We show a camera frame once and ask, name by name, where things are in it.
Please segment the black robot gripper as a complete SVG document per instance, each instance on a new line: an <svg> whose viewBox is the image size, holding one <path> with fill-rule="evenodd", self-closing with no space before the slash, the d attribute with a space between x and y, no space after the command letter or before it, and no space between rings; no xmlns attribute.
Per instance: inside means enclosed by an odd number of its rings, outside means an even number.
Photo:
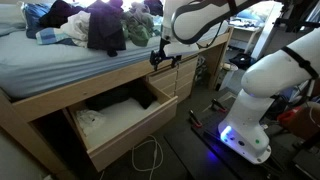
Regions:
<svg viewBox="0 0 320 180"><path fill-rule="evenodd" d="M158 51L151 51L149 62L153 66L155 71L158 70L158 65L164 60L171 60L171 67L174 68L181 61L182 56L166 56L164 52L164 46L169 44L169 41L161 39Z"/></svg>

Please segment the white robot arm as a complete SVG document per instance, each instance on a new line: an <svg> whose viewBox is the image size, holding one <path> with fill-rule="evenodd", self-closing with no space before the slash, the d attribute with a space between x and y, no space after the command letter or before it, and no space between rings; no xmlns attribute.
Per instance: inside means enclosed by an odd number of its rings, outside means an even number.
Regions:
<svg viewBox="0 0 320 180"><path fill-rule="evenodd" d="M193 54L213 26L259 0L163 0L161 40L166 44L152 63ZM219 123L220 141L252 164L271 155L261 118L282 90L320 74L320 29L316 28L246 70L242 89L225 119Z"/></svg>

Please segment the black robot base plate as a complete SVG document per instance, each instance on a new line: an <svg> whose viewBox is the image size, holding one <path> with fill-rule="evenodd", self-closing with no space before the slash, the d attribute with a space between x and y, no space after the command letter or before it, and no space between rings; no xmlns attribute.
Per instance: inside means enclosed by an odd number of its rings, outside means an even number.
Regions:
<svg viewBox="0 0 320 180"><path fill-rule="evenodd" d="M193 126L193 132L204 142L239 180L320 180L319 148L304 146L304 141L289 134L284 129L271 127L271 155L257 164L246 160L246 151L235 152L227 143L245 147L246 143L235 136L229 137L230 128L225 133L218 132L218 124L224 113L216 112L200 120L200 127Z"/></svg>

